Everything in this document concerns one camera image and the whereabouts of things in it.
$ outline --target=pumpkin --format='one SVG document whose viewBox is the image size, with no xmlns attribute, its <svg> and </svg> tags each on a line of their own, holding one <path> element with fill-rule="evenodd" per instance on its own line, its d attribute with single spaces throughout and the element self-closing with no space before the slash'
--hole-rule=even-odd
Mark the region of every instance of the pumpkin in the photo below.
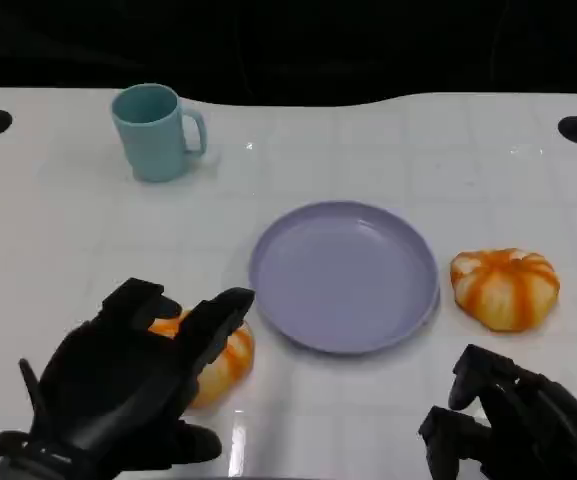
<svg viewBox="0 0 577 480">
<path fill-rule="evenodd" d="M 187 310 L 174 319 L 157 318 L 149 330 L 173 338 L 179 330 L 179 325 L 189 313 L 190 310 Z M 244 322 L 228 337 L 226 347 L 217 359 L 206 365 L 199 375 L 199 392 L 190 407 L 205 408 L 221 400 L 250 372 L 254 354 L 255 340 L 252 336 L 252 330 Z"/>
<path fill-rule="evenodd" d="M 517 248 L 462 252 L 450 264 L 455 301 L 491 330 L 539 326 L 559 295 L 552 265 Z"/>
</svg>

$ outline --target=teal mug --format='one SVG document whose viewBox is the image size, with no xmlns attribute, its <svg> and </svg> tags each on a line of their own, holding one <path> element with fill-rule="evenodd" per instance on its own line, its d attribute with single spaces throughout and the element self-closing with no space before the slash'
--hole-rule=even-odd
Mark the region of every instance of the teal mug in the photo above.
<svg viewBox="0 0 577 480">
<path fill-rule="evenodd" d="M 199 150 L 189 150 L 182 118 L 197 123 Z M 188 171 L 206 152 L 206 125 L 201 113 L 182 108 L 172 88 L 154 83 L 135 85 L 112 102 L 112 118 L 135 178 L 166 182 Z"/>
</svg>

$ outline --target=table surface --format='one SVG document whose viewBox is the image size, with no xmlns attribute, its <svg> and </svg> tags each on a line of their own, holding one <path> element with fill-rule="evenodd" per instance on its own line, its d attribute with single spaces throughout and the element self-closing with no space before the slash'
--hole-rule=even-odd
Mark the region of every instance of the table surface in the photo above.
<svg viewBox="0 0 577 480">
<path fill-rule="evenodd" d="M 219 433 L 221 458 L 133 476 L 428 479 L 416 430 L 446 405 L 468 343 L 577 395 L 577 145 L 557 132 L 577 115 L 577 96 L 427 94 L 307 109 L 185 101 L 206 117 L 205 162 L 146 185 L 123 157 L 114 94 L 0 89 L 14 117 L 0 135 L 0 430 L 31 419 L 18 359 L 43 369 L 126 278 L 162 283 L 186 306 L 246 286 L 263 228 L 322 199 L 378 205 L 419 229 L 441 270 L 436 318 L 400 347 L 349 360 L 296 348 L 251 312 L 253 372 L 218 411 L 190 417 Z M 539 331 L 495 335 L 455 306 L 448 264 L 462 250 L 514 246 L 553 262 L 560 301 Z"/>
</svg>

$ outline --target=plate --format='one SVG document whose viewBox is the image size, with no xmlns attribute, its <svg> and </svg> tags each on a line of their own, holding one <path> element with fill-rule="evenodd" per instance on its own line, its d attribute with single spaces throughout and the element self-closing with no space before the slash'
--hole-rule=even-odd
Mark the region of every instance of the plate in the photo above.
<svg viewBox="0 0 577 480">
<path fill-rule="evenodd" d="M 330 353 L 400 342 L 439 298 L 437 264 L 421 235 L 357 202 L 316 203 L 278 219 L 259 238 L 249 275 L 266 320 Z"/>
</svg>

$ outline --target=robotic hand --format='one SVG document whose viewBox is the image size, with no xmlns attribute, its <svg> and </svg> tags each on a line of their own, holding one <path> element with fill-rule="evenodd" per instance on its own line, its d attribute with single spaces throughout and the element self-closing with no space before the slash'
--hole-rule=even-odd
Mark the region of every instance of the robotic hand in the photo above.
<svg viewBox="0 0 577 480">
<path fill-rule="evenodd" d="M 212 431 L 179 417 L 254 293 L 232 288 L 201 302 L 171 340 L 148 331 L 181 313 L 163 290 L 126 281 L 63 340 L 39 380 L 20 361 L 34 418 L 29 433 L 0 433 L 0 480 L 111 480 L 221 454 Z"/>
<path fill-rule="evenodd" d="M 419 429 L 433 480 L 455 480 L 466 458 L 491 480 L 577 480 L 577 399 L 568 390 L 474 345 L 453 373 L 449 407 L 479 397 L 490 427 L 433 407 Z"/>
</svg>

